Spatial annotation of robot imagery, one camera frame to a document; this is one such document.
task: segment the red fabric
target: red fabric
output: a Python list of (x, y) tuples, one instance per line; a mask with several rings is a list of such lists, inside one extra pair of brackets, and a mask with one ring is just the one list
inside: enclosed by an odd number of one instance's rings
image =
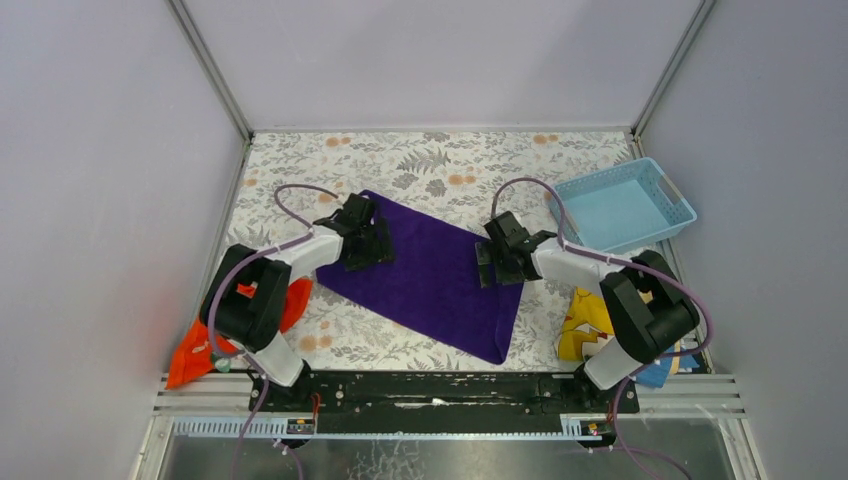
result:
[[(234, 353), (238, 349), (230, 342), (224, 340), (220, 335), (217, 335), (218, 346), (226, 353)], [(201, 323), (200, 319), (195, 319), (194, 324), (189, 329), (174, 356), (171, 357), (171, 368), (168, 369), (168, 382), (165, 383), (165, 389), (179, 387), (186, 384), (195, 378), (206, 375), (210, 370), (215, 368), (209, 354), (212, 349), (209, 348), (209, 330), (206, 325)]]
[(301, 278), (289, 285), (286, 292), (286, 304), (283, 307), (283, 321), (280, 322), (280, 332), (286, 333), (303, 316), (309, 295), (312, 294), (312, 280)]
[[(238, 285), (236, 290), (249, 298), (253, 298), (256, 292), (256, 288), (246, 285)], [(308, 278), (301, 278), (289, 285), (286, 292), (286, 304), (283, 307), (283, 318), (280, 322), (280, 332), (286, 332), (300, 320), (306, 310), (306, 305), (309, 303), (311, 293), (312, 280)], [(238, 351), (233, 344), (220, 335), (217, 335), (217, 340), (218, 346), (224, 352), (234, 353)], [(168, 381), (165, 383), (165, 389), (170, 390), (179, 387), (209, 373), (215, 368), (210, 358), (211, 353), (209, 330), (207, 330), (206, 325), (201, 323), (199, 318), (195, 319), (194, 324), (171, 357), (171, 367), (168, 369)]]

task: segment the light blue basket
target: light blue basket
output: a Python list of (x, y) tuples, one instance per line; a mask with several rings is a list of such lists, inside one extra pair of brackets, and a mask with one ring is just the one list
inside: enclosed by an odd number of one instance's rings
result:
[[(653, 158), (589, 173), (554, 189), (566, 209), (569, 242), (625, 253), (677, 235), (698, 215)], [(559, 209), (548, 207), (559, 222)]]

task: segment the gray wall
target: gray wall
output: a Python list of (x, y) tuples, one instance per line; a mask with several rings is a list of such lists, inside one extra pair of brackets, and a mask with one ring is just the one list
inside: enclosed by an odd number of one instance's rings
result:
[(0, 478), (126, 478), (240, 158), (162, 0), (0, 2)]
[(631, 125), (699, 0), (187, 1), (257, 129)]
[(845, 478), (848, 2), (719, 2), (645, 147), (771, 478)]

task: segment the purple cloth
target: purple cloth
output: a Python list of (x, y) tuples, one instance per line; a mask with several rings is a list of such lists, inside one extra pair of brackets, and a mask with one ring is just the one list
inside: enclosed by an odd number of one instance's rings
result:
[(440, 342), (501, 364), (506, 360), (523, 284), (480, 286), (474, 244), (486, 238), (376, 193), (395, 261), (358, 272), (341, 262), (318, 269), (318, 283)]

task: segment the floral tablecloth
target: floral tablecloth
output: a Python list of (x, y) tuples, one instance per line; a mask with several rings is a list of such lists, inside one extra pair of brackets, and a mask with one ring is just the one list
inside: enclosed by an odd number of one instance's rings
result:
[[(396, 202), (485, 235), (492, 196), (504, 182), (532, 176), (556, 184), (630, 159), (624, 133), (261, 133), (245, 167), (227, 242), (279, 244), (303, 226), (274, 204), (274, 188), (307, 183), (335, 191), (373, 190)], [(340, 203), (326, 194), (290, 190), (287, 206), (308, 220)], [(507, 189), (500, 208), (534, 232), (556, 230), (545, 194), (532, 184)], [(573, 288), (525, 285), (509, 356), (492, 365), (413, 332), (315, 285), (300, 321), (286, 333), (313, 368), (360, 370), (570, 370), (556, 358)]]

